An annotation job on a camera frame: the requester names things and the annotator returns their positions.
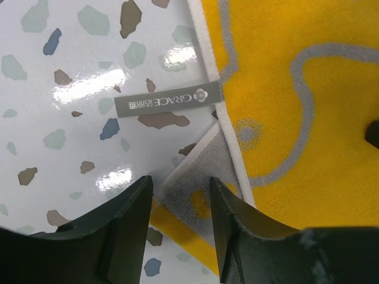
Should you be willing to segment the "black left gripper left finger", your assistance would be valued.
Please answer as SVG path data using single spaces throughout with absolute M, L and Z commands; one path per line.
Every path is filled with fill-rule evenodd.
M 139 283 L 152 197 L 142 176 L 53 233 L 1 229 L 1 283 Z

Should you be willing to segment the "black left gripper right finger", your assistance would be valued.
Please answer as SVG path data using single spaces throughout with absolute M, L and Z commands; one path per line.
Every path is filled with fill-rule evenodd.
M 377 283 L 378 228 L 296 230 L 210 179 L 221 283 Z

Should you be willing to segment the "yellow grey patterned towel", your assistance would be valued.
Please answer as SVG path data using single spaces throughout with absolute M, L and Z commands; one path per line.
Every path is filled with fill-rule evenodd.
M 217 272 L 209 183 L 219 177 L 296 229 L 376 227 L 377 1 L 190 1 L 216 123 L 166 183 L 150 222 Z

